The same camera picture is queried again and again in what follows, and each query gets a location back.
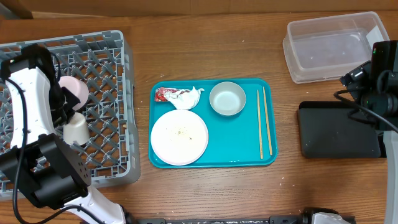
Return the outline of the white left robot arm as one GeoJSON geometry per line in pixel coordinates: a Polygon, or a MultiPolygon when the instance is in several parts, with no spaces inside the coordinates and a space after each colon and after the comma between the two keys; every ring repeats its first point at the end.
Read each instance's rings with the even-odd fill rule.
{"type": "Polygon", "coordinates": [[[13,133],[1,156],[1,172],[35,207],[55,215],[71,212],[86,223],[134,223],[123,206],[91,184],[91,172],[73,152],[89,141],[80,110],[88,87],[61,74],[58,58],[45,47],[28,45],[1,64],[1,80],[11,95],[13,133]]]}

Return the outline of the grey shallow bowl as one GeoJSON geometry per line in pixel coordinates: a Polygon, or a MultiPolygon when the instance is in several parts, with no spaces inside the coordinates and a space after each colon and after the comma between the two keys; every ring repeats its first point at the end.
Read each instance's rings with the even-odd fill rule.
{"type": "Polygon", "coordinates": [[[234,82],[221,82],[210,91],[210,105],[222,116],[234,116],[242,111],[246,104],[244,90],[234,82]]]}

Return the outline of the cream paper cup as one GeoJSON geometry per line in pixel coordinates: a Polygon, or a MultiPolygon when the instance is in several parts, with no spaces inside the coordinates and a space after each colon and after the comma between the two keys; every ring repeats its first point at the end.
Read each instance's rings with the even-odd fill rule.
{"type": "Polygon", "coordinates": [[[69,145],[77,144],[79,146],[90,140],[88,123],[81,113],[75,112],[69,123],[63,126],[63,140],[69,145]]]}

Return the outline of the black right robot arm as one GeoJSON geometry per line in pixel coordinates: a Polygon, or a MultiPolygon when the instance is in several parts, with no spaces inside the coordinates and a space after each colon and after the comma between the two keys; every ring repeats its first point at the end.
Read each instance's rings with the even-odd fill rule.
{"type": "Polygon", "coordinates": [[[362,112],[359,120],[382,132],[387,158],[385,223],[397,223],[397,41],[376,42],[371,60],[340,78],[344,90],[333,96],[362,112]]]}

